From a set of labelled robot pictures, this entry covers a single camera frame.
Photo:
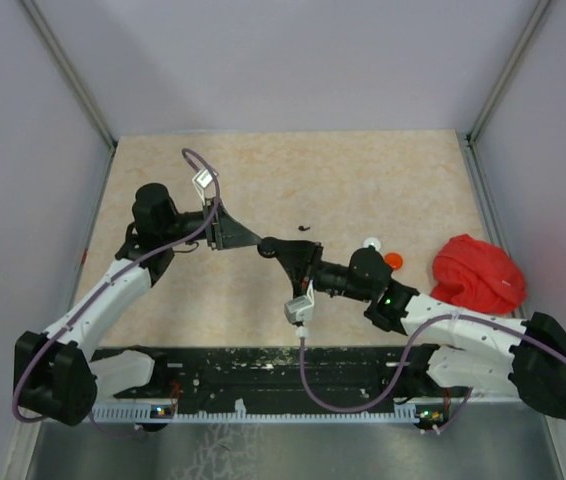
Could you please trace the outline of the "white earbud charging case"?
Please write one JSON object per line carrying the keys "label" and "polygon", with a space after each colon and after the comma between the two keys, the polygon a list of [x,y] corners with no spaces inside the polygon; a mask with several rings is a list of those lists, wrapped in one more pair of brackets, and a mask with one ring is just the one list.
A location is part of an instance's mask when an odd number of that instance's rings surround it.
{"label": "white earbud charging case", "polygon": [[382,242],[376,237],[368,237],[362,242],[363,248],[374,248],[377,251],[382,249]]}

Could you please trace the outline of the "orange earbud charging case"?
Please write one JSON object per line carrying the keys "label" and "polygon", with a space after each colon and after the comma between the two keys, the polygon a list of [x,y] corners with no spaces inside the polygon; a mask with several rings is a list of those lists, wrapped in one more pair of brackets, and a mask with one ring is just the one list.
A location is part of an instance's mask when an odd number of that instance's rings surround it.
{"label": "orange earbud charging case", "polygon": [[384,262],[393,270],[399,270],[403,266],[403,258],[396,252],[389,252],[384,255]]}

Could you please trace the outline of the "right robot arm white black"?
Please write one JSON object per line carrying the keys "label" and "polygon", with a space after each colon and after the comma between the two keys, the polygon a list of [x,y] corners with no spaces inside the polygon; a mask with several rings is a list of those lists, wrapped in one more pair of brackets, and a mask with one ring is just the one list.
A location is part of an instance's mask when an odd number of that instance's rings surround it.
{"label": "right robot arm white black", "polygon": [[566,420],[566,331],[553,317],[504,318],[437,300],[394,280],[371,245],[356,250],[346,265],[323,260],[318,242],[267,237],[258,252],[277,260],[291,283],[284,312],[300,340],[308,336],[317,293],[364,302],[375,327],[430,347],[426,360],[409,372],[417,393],[477,389]]}

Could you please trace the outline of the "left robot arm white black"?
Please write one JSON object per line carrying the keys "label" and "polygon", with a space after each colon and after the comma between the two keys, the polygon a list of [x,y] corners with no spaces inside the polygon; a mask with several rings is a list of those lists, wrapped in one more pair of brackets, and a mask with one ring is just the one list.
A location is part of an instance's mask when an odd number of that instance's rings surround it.
{"label": "left robot arm white black", "polygon": [[24,332],[14,348],[12,413],[23,422],[46,418],[67,426],[92,411],[105,379],[92,357],[122,314],[161,279],[175,247],[206,241],[213,250],[256,246],[260,237],[233,219],[220,197],[203,199],[197,212],[179,212],[167,187],[140,187],[133,221],[102,279],[43,332]]}

